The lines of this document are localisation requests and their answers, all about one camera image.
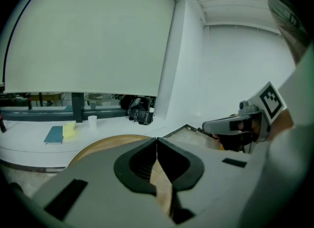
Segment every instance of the cup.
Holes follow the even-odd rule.
[[[88,117],[89,129],[92,131],[97,130],[97,116],[89,116]]]

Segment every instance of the person's hand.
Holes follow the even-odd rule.
[[[271,141],[275,138],[276,135],[278,135],[280,132],[292,128],[293,121],[290,116],[290,113],[287,109],[283,110],[279,116],[276,118],[276,120],[272,123],[269,136],[267,138],[267,141]],[[243,129],[243,122],[238,124],[239,130]],[[253,133],[259,135],[261,129],[261,122],[259,120],[253,119],[252,120],[252,131]],[[221,144],[219,137],[214,134],[215,138],[217,138],[216,143]]]

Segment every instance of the roller blind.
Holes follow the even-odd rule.
[[[5,91],[157,96],[174,0],[31,0]]]

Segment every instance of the book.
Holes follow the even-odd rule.
[[[46,144],[62,144],[63,141],[63,128],[62,126],[52,126],[44,143]]]

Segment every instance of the yellow sticky note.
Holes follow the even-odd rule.
[[[75,123],[66,123],[64,126],[63,126],[63,139],[64,140],[68,140],[72,137],[75,137],[76,136],[76,131],[74,130],[75,129]]]

